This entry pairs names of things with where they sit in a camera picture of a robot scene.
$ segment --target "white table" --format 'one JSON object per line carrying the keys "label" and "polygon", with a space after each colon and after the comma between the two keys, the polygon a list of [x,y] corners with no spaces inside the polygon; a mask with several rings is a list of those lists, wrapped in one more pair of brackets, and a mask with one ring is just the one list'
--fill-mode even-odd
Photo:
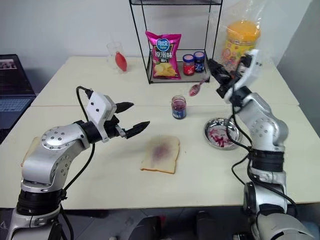
{"label": "white table", "polygon": [[[285,142],[287,190],[297,203],[320,202],[320,139],[298,106],[272,104],[274,115],[289,127]],[[245,151],[211,147],[202,132],[207,120],[226,117],[226,106],[188,107],[187,117],[176,120],[169,106],[134,106],[118,115],[120,126],[150,120],[141,134],[113,138],[96,144],[87,170],[68,190],[66,209],[117,209],[181,206],[226,206],[243,203],[243,186],[231,173],[231,165]],[[83,119],[78,106],[30,107],[0,146],[0,207],[16,206],[20,192],[20,163],[32,139],[51,127]],[[180,153],[174,175],[140,171],[146,142],[153,136],[169,134],[180,139]],[[90,150],[72,163],[67,182],[88,159]],[[246,166],[236,169],[247,179]]]}
{"label": "white table", "polygon": [[[216,93],[219,85],[213,78],[211,83],[201,87],[197,96],[189,97],[189,89],[195,83],[149,85],[142,58],[128,57],[127,61],[128,72],[119,74],[108,67],[105,57],[70,57],[32,106],[78,106],[75,89],[79,85],[109,95],[116,103],[129,101],[139,106],[169,106],[173,96],[183,95],[189,106],[225,105]],[[263,64],[259,79],[250,89],[269,104],[299,104],[271,61]]]}

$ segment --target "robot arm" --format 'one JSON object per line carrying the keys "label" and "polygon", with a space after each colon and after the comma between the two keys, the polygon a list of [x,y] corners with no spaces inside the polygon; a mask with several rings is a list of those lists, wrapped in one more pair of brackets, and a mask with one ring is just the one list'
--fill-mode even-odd
{"label": "robot arm", "polygon": [[285,198],[287,188],[283,163],[288,127],[273,115],[270,106],[257,93],[248,88],[262,67],[261,53],[254,49],[243,56],[233,76],[212,59],[208,66],[220,83],[217,93],[226,103],[232,103],[252,139],[247,171],[251,182],[244,186],[243,209],[249,215],[254,238],[313,239],[296,218],[286,214],[288,197]]}
{"label": "robot arm", "polygon": [[118,136],[129,139],[149,125],[150,122],[146,121],[129,130],[122,129],[114,114],[134,104],[115,104],[110,97],[87,90],[89,121],[49,129],[23,162],[21,192],[12,213],[7,240],[60,239],[61,227],[57,217],[60,202],[66,198],[63,187],[72,161],[90,144],[105,143]]}

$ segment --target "pink chips bag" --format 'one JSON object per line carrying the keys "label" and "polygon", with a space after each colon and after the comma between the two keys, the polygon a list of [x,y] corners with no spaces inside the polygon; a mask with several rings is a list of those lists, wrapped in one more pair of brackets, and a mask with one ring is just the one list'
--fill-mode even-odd
{"label": "pink chips bag", "polygon": [[181,34],[155,35],[152,32],[145,31],[145,35],[152,45],[153,77],[180,80],[176,52]]}

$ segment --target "silver bowl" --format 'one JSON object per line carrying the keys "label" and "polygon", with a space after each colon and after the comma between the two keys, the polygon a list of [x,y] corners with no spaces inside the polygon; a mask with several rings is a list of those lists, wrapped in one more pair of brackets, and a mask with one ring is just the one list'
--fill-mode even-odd
{"label": "silver bowl", "polygon": [[[223,150],[231,150],[237,147],[237,145],[230,141],[227,136],[227,125],[228,119],[220,117],[206,122],[203,132],[205,139],[211,146]],[[230,121],[228,128],[231,138],[240,143],[242,140],[242,133],[233,121]]]}

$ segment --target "orange container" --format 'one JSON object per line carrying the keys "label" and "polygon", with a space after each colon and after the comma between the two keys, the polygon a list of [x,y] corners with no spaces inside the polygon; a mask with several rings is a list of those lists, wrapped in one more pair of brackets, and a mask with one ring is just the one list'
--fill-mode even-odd
{"label": "orange container", "polygon": [[222,52],[222,61],[227,71],[237,68],[241,56],[254,49],[261,31],[252,21],[241,20],[227,27],[227,39]]}

